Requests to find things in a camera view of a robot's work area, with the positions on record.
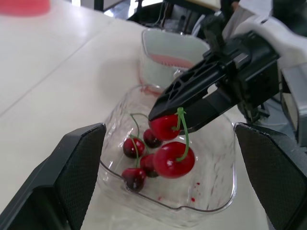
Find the cherry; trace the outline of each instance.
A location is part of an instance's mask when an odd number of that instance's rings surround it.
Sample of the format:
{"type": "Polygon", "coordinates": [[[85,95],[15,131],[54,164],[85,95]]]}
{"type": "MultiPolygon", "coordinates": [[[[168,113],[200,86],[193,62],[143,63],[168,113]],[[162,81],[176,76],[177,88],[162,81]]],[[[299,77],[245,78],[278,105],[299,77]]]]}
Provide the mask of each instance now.
{"type": "Polygon", "coordinates": [[[143,156],[140,161],[141,169],[143,169],[146,172],[146,175],[148,177],[159,176],[154,169],[153,159],[154,159],[154,154],[149,154],[149,155],[143,156]]]}
{"type": "Polygon", "coordinates": [[[153,134],[153,132],[150,129],[148,129],[144,132],[143,139],[144,139],[144,142],[146,143],[146,145],[150,148],[153,148],[153,149],[162,145],[162,141],[159,140],[158,138],[156,138],[155,135],[153,134]]]}
{"type": "Polygon", "coordinates": [[[191,148],[187,155],[182,158],[186,145],[180,142],[171,142],[163,145],[153,156],[153,165],[156,172],[165,178],[179,178],[184,176],[194,166],[195,156],[191,148]]]}
{"type": "Polygon", "coordinates": [[[144,187],[146,181],[146,173],[143,169],[125,169],[121,176],[126,180],[128,188],[134,192],[139,192],[144,187]]]}
{"type": "MultiPolygon", "coordinates": [[[[138,149],[139,157],[141,157],[146,152],[145,151],[145,145],[138,138],[133,138],[133,141],[134,141],[134,143],[136,145],[136,148],[138,149]]],[[[127,157],[136,159],[137,158],[137,154],[136,154],[136,150],[135,150],[133,141],[132,141],[131,138],[126,139],[125,142],[124,142],[123,150],[124,150],[124,154],[127,157]]]]}
{"type": "Polygon", "coordinates": [[[148,122],[153,135],[160,140],[172,140],[179,135],[179,130],[174,130],[178,124],[178,116],[162,116],[148,122]]]}

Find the transparent container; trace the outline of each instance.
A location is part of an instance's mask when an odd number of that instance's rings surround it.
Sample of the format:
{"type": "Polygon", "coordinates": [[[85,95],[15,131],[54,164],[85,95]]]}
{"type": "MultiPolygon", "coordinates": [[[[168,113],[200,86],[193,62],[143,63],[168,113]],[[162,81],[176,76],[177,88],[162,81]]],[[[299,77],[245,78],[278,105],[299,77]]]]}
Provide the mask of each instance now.
{"type": "MultiPolygon", "coordinates": [[[[175,227],[192,227],[209,214],[226,209],[236,193],[235,135],[224,115],[199,131],[191,133],[190,147],[195,165],[178,179],[147,178],[144,188],[135,193],[126,188],[121,173],[134,167],[135,160],[123,154],[129,134],[137,134],[130,113],[148,115],[158,91],[154,86],[131,89],[106,120],[107,132],[101,155],[98,184],[104,196],[144,215],[175,227]]],[[[148,129],[143,116],[135,116],[142,134],[148,129]]],[[[185,143],[184,136],[173,141],[185,143]]]]}
{"type": "Polygon", "coordinates": [[[170,85],[178,76],[203,60],[210,49],[203,40],[191,36],[169,33],[156,29],[142,32],[139,81],[162,88],[170,85]]]}

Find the black gripper pad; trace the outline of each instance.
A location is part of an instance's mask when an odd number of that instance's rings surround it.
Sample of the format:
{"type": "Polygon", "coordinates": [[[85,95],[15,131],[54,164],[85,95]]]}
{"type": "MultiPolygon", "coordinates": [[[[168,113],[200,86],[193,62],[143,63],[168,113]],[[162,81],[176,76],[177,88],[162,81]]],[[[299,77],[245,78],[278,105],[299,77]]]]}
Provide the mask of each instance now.
{"type": "Polygon", "coordinates": [[[276,230],[307,230],[307,155],[286,135],[239,123],[250,182],[276,230]]]}
{"type": "Polygon", "coordinates": [[[1,213],[0,229],[80,230],[95,188],[105,133],[105,125],[99,123],[66,134],[1,213]]]}

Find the white table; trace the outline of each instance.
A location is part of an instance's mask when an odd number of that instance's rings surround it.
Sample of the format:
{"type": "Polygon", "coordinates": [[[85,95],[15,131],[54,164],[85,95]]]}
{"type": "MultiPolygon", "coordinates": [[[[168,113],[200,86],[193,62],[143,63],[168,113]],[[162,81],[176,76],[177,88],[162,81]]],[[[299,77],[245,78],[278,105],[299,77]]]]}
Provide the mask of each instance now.
{"type": "MultiPolygon", "coordinates": [[[[102,122],[137,83],[144,28],[55,0],[49,14],[0,17],[0,212],[66,133],[102,122]]],[[[228,113],[242,120],[236,109],[228,113]]],[[[237,154],[237,195],[195,230],[267,230],[266,215],[237,154]]],[[[155,230],[164,224],[101,196],[84,230],[155,230]]]]}

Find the cherry stem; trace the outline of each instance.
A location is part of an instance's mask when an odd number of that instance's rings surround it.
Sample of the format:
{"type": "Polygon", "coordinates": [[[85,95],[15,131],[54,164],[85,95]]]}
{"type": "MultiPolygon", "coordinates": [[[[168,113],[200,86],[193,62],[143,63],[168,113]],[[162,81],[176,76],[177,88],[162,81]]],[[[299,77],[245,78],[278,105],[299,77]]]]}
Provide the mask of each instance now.
{"type": "Polygon", "coordinates": [[[186,112],[184,112],[183,108],[180,107],[180,108],[177,109],[177,113],[176,114],[178,114],[178,121],[181,120],[181,122],[182,122],[183,129],[184,129],[184,134],[186,136],[186,149],[184,150],[183,155],[176,159],[177,161],[182,161],[188,155],[188,151],[189,151],[189,133],[188,133],[188,128],[187,128],[186,120],[184,119],[184,114],[186,114],[186,112]]]}
{"type": "Polygon", "coordinates": [[[136,114],[131,114],[132,116],[134,116],[134,115],[140,115],[140,116],[144,116],[144,117],[146,117],[148,120],[149,120],[149,118],[148,118],[148,116],[146,116],[145,114],[141,114],[141,113],[136,113],[136,114]]]}
{"type": "Polygon", "coordinates": [[[134,145],[134,148],[135,148],[135,152],[136,152],[136,164],[135,164],[135,168],[137,168],[139,166],[139,151],[138,151],[138,148],[136,147],[136,144],[134,142],[134,139],[133,139],[133,135],[130,135],[130,138],[132,140],[132,143],[134,145]]]}
{"type": "Polygon", "coordinates": [[[132,134],[130,134],[130,137],[131,137],[131,138],[137,138],[140,142],[142,142],[143,145],[144,145],[145,148],[146,148],[147,153],[149,154],[148,146],[146,145],[146,143],[145,143],[142,139],[140,139],[140,138],[138,138],[138,137],[136,137],[136,136],[134,136],[134,135],[132,135],[132,134]]]}
{"type": "Polygon", "coordinates": [[[138,130],[137,138],[139,138],[139,135],[140,135],[140,127],[139,127],[139,124],[136,122],[135,118],[133,117],[133,115],[135,115],[135,114],[130,114],[131,118],[133,119],[134,123],[136,124],[136,128],[137,128],[137,130],[138,130]]]}
{"type": "Polygon", "coordinates": [[[172,127],[172,130],[178,131],[180,130],[181,117],[178,115],[177,127],[172,127]]]}

